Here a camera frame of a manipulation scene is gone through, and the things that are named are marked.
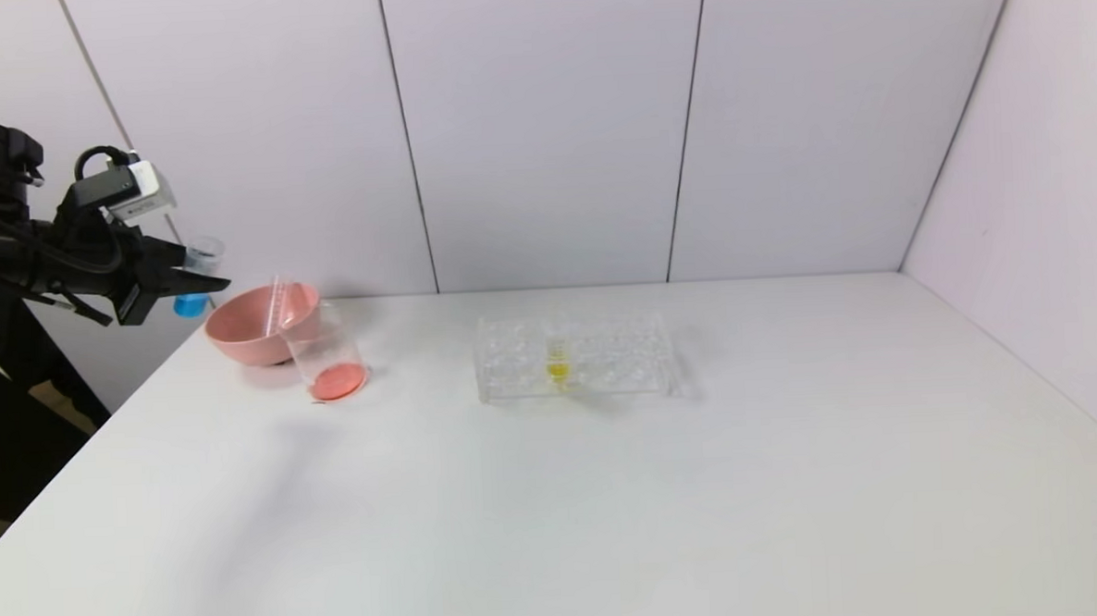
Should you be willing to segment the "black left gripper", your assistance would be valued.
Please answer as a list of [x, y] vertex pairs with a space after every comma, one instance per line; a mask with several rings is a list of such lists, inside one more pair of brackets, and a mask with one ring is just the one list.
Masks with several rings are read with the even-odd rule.
[[49, 256], [47, 293], [99, 326], [142, 326], [167, 296], [218, 293], [230, 280], [189, 272], [186, 246], [161, 240], [140, 226], [84, 228], [64, 249], [69, 263]]

